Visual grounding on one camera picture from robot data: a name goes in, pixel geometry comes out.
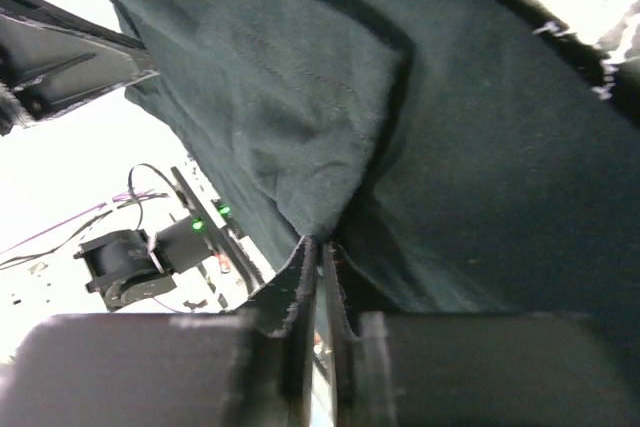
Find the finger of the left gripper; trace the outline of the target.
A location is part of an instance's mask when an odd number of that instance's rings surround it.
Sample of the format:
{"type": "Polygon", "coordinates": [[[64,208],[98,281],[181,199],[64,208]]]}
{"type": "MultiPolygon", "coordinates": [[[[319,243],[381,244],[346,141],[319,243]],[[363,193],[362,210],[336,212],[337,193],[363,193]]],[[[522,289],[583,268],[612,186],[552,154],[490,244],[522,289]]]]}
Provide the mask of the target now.
{"type": "Polygon", "coordinates": [[[1,16],[1,120],[44,122],[159,74],[141,43],[94,24],[1,16]]]}
{"type": "Polygon", "coordinates": [[[1,14],[33,24],[68,29],[101,38],[118,45],[144,51],[143,44],[61,9],[45,0],[1,0],[1,14]]]}

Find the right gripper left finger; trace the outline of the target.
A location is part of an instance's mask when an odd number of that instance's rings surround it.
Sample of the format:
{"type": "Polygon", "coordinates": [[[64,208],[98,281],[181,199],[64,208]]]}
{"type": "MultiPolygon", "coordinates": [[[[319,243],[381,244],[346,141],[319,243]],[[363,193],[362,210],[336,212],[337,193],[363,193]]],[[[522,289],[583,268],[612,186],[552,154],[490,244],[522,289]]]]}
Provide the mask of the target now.
{"type": "Polygon", "coordinates": [[[5,426],[307,426],[318,244],[241,309],[57,315],[20,345],[5,426]]]}

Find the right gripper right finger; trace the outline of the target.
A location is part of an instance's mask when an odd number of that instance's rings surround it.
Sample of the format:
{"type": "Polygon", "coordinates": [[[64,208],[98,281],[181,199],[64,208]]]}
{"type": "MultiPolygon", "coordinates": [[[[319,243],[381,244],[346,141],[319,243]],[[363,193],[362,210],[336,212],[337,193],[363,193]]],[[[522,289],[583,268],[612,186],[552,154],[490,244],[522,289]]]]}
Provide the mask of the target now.
{"type": "Polygon", "coordinates": [[[605,328],[576,314],[400,314],[352,301],[323,249],[338,426],[635,426],[639,398],[605,328]]]}

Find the black t-shirt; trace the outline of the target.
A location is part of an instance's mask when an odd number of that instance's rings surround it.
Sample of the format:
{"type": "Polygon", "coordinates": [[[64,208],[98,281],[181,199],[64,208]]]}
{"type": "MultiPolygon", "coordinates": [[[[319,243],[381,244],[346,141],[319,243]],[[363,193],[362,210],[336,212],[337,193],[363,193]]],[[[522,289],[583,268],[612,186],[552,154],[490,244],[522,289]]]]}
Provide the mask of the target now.
{"type": "Polygon", "coordinates": [[[166,124],[265,257],[342,247],[396,306],[639,339],[639,79],[512,0],[110,0],[166,124]]]}

